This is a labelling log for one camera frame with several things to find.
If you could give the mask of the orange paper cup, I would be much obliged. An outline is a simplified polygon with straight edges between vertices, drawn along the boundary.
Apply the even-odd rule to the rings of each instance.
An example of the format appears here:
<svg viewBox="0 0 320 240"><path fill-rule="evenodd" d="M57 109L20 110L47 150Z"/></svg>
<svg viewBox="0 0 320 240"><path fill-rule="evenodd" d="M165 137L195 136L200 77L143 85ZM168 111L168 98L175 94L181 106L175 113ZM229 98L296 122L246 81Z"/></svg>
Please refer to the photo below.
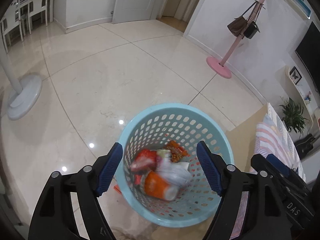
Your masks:
<svg viewBox="0 0 320 240"><path fill-rule="evenodd" d="M179 192L179 187L169 184L156 172L149 171L142 176L141 190L150 197L166 201L173 201Z"/></svg>

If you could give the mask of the red plastic bag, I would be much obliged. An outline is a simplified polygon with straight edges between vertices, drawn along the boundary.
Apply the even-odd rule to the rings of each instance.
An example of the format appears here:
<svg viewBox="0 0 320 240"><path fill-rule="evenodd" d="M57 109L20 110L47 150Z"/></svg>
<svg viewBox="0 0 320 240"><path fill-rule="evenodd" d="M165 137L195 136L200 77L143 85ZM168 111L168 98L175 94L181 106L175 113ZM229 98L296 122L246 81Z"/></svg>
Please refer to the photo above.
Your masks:
<svg viewBox="0 0 320 240"><path fill-rule="evenodd" d="M131 172L145 172L157 167L157 152L142 149L130 165Z"/></svg>

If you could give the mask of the black acoustic guitar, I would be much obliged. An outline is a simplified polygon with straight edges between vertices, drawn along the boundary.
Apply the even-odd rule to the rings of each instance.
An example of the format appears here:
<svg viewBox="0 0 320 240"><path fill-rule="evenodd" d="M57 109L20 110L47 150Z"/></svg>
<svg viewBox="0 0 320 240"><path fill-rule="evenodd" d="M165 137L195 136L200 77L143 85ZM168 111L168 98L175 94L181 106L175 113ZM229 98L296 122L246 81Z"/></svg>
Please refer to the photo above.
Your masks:
<svg viewBox="0 0 320 240"><path fill-rule="evenodd" d="M315 137L312 134L308 134L303 139L299 139L294 142L296 151L300 160L304 159L308 153L313 149L313 141Z"/></svg>

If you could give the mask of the green potted plant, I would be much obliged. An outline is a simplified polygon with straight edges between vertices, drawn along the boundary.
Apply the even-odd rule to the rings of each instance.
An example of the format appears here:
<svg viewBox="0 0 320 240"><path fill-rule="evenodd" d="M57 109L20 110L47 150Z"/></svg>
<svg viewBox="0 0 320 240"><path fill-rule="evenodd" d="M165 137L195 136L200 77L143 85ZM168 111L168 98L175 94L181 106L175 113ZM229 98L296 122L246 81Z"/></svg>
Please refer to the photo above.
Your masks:
<svg viewBox="0 0 320 240"><path fill-rule="evenodd" d="M300 138L304 135L309 119L305 117L304 107L300 102L295 103L291 98L279 105L282 110L282 122L289 133L296 133Z"/></svg>

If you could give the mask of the small figurine on shelf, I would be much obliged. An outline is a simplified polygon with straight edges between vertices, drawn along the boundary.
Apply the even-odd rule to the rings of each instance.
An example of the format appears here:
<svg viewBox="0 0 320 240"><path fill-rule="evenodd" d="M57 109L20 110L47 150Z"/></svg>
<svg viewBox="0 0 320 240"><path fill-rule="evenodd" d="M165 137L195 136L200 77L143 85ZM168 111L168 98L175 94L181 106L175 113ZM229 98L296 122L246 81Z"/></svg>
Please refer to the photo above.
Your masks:
<svg viewBox="0 0 320 240"><path fill-rule="evenodd" d="M308 92L308 94L306 94L304 101L306 104L309 104L311 102L311 92Z"/></svg>

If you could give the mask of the small red snack packet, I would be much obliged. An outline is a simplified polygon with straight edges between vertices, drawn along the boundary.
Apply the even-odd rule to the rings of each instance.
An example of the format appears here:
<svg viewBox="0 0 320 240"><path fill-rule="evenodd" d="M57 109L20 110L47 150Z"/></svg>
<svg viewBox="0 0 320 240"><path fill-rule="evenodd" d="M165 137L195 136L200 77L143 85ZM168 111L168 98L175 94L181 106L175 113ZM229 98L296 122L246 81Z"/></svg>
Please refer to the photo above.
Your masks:
<svg viewBox="0 0 320 240"><path fill-rule="evenodd" d="M143 175L142 174L135 174L134 175L134 185L140 186L143 183Z"/></svg>

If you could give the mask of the framed butterfly picture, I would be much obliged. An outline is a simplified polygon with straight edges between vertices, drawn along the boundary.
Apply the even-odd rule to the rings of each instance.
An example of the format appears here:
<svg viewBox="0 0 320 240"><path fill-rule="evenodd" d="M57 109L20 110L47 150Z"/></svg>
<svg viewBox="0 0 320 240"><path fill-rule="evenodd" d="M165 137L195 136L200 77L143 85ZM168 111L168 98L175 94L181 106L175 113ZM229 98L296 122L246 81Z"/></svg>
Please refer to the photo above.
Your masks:
<svg viewBox="0 0 320 240"><path fill-rule="evenodd" d="M300 80L302 79L302 76L296 67L293 67L290 70L289 75L295 85L297 85L300 82Z"/></svg>

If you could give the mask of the orange snack wrapper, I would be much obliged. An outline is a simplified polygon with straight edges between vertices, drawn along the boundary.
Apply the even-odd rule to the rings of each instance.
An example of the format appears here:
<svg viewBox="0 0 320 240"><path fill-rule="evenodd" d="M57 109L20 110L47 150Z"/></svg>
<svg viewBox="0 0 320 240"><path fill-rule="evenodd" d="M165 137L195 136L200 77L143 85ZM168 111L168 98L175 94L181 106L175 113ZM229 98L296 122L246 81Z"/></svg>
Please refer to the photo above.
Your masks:
<svg viewBox="0 0 320 240"><path fill-rule="evenodd" d="M164 149L171 152L171 161L173 163L178 163L188 155L188 152L174 140L169 141L164 146Z"/></svg>

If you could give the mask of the light blue plastic basket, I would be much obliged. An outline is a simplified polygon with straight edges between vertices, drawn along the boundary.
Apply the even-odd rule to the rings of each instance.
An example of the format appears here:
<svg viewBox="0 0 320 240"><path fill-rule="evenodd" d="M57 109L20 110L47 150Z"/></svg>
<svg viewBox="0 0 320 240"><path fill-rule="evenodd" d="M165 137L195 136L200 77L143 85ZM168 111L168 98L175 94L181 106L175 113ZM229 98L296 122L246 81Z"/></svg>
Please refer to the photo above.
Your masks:
<svg viewBox="0 0 320 240"><path fill-rule="evenodd" d="M172 201L146 195L134 182L130 164L143 149L157 150L174 141L186 150L181 162L188 163L190 183L180 189ZM119 138L123 158L116 171L116 180L124 199L139 215L157 225L183 228L199 224L212 216L220 197L210 189L196 146L204 141L213 154L233 164L231 146L220 126L202 111L180 103L152 106L136 115Z"/></svg>

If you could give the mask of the white fan stand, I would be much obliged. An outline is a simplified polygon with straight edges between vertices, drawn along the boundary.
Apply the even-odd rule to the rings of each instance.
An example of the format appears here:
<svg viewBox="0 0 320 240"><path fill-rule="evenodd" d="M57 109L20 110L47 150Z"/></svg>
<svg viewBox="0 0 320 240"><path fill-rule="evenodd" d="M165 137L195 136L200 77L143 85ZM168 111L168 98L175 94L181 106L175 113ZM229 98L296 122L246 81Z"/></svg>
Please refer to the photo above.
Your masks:
<svg viewBox="0 0 320 240"><path fill-rule="evenodd" d="M39 75L30 74L18 80L9 64L2 43L1 66L13 88L7 101L7 116L10 120L18 120L24 117L37 102L42 89L42 79Z"/></svg>

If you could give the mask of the pink coat rack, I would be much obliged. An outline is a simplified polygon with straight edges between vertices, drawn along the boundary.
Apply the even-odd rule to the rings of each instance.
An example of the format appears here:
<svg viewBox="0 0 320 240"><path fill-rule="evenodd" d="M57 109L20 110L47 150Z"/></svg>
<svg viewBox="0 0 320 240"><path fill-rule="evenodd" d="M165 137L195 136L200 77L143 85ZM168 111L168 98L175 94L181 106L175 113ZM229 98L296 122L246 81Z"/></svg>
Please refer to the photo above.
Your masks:
<svg viewBox="0 0 320 240"><path fill-rule="evenodd" d="M220 76L230 79L232 77L231 71L224 66L224 64L227 62L235 48L240 43L240 40L244 38L244 31L247 29L248 25L253 21L253 17L255 16L255 13L257 12L257 5L260 5L260 9L263 7L263 3L265 0L258 0L257 4L252 7L246 14L244 14L244 18L248 20L247 26L242 30L241 34L236 37L236 40L232 44L231 48L228 50L227 54L224 56L224 58L219 61L217 58L209 56L206 58L206 63L210 68L212 68L217 74Z"/></svg>

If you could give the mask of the black hanging handbag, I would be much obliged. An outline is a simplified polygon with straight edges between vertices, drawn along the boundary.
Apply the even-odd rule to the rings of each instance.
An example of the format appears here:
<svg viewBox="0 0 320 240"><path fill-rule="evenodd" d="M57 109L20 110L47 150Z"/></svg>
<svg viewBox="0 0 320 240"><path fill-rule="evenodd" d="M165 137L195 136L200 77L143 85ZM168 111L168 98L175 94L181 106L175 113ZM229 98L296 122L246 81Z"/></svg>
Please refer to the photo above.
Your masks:
<svg viewBox="0 0 320 240"><path fill-rule="evenodd" d="M248 25L247 29L244 31L244 36L247 39L251 39L257 32L259 32L259 27L256 23L256 20L260 13L260 5L257 5L257 12L255 13L255 16L253 17L253 21Z"/></svg>

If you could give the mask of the brown hanging handbag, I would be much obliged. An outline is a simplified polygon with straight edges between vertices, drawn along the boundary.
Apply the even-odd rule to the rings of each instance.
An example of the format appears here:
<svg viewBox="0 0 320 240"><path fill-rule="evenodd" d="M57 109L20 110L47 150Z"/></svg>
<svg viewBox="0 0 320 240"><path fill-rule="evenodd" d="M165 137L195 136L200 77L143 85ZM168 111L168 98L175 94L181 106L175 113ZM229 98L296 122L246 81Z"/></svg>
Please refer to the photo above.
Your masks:
<svg viewBox="0 0 320 240"><path fill-rule="evenodd" d="M247 26L248 20L244 18L244 14L246 14L252 7L257 4L255 1L242 15L235 18L229 25L227 25L228 30L235 36L238 37L242 30Z"/></svg>

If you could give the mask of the white dining chair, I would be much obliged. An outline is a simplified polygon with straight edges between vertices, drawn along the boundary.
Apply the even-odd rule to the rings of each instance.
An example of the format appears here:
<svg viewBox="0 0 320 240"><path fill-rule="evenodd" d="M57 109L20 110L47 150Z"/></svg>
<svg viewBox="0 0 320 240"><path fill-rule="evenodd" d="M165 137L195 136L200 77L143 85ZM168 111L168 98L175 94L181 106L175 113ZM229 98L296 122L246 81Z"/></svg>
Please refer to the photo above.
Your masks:
<svg viewBox="0 0 320 240"><path fill-rule="evenodd" d="M31 20L34 15L41 14L44 11L46 26L48 25L48 0L28 0L28 30L31 34Z"/></svg>

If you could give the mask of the white interior door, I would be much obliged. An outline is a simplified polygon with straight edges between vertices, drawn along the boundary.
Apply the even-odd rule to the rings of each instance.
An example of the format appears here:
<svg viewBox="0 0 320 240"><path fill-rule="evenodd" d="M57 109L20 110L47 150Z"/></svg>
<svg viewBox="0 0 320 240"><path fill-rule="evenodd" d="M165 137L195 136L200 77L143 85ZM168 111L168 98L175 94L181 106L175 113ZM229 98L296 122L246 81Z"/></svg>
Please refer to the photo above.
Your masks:
<svg viewBox="0 0 320 240"><path fill-rule="evenodd" d="M148 20L155 0L116 0L112 23Z"/></svg>

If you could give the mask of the white wall shelf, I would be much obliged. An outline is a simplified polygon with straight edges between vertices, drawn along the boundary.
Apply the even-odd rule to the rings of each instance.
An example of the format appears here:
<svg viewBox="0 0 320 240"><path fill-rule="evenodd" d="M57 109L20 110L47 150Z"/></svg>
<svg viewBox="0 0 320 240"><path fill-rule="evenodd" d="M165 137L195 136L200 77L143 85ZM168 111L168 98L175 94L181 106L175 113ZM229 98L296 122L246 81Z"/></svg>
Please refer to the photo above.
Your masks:
<svg viewBox="0 0 320 240"><path fill-rule="evenodd" d="M317 109L316 106L316 100L315 97L313 96L313 92L311 90L310 85L308 84L306 78L304 77L304 75L300 72L300 70L298 69L298 71L300 72L302 79L300 80L300 82L295 85L293 83L293 81L290 78L289 72L293 67L290 67L288 65L286 65L284 67L284 73L287 77L287 79L289 80L289 84L291 85L290 88L292 90L290 95L290 98L292 98L295 102L300 102L301 105L304 107L304 114L305 117L309 119L309 123L307 124L307 128L305 129L306 133L309 133L312 131L312 129L314 128L315 125L315 110ZM306 94L308 94L308 92L311 92L311 102L309 104L306 104L304 101L304 98L306 96Z"/></svg>

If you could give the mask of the black wall television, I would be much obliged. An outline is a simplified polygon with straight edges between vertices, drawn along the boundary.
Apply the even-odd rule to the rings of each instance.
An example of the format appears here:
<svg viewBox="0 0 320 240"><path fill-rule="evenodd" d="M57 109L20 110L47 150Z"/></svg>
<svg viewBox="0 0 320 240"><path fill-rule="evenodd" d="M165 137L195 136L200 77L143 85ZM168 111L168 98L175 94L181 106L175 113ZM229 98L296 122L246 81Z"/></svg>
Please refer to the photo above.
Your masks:
<svg viewBox="0 0 320 240"><path fill-rule="evenodd" d="M313 22L311 22L295 52L308 71L317 92L319 92L320 32Z"/></svg>

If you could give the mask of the blue white wall box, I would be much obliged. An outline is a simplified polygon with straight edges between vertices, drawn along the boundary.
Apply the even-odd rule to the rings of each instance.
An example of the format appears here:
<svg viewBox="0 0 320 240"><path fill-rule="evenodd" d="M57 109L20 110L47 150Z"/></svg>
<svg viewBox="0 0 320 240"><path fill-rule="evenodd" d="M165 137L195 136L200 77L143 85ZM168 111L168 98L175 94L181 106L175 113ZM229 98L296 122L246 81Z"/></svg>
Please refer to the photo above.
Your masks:
<svg viewBox="0 0 320 240"><path fill-rule="evenodd" d="M285 0L287 3L298 13L298 15L304 20L311 18L312 11L305 4L304 0Z"/></svg>

